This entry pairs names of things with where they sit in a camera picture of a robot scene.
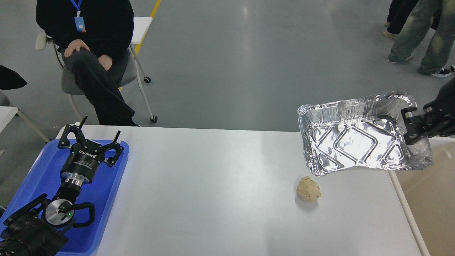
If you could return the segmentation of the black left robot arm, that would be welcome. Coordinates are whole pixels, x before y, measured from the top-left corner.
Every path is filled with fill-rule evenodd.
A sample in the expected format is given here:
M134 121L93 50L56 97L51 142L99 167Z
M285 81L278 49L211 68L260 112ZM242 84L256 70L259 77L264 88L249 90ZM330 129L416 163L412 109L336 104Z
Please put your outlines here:
M1 217L2 256L89 255L101 241L127 162L112 142L68 124L44 146Z

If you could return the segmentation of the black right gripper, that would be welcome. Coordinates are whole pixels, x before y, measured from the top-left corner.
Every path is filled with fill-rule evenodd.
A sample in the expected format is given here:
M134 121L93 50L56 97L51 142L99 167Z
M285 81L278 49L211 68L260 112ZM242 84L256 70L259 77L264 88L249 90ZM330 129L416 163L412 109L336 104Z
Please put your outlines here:
M424 137L432 138L435 136L448 137L454 135L454 115L455 115L455 78L445 83L436 99L423 106L423 110L418 111L417 107L408 107L400 110L405 124L406 133L403 138L407 145L416 144ZM427 119L429 112L433 125L428 130Z

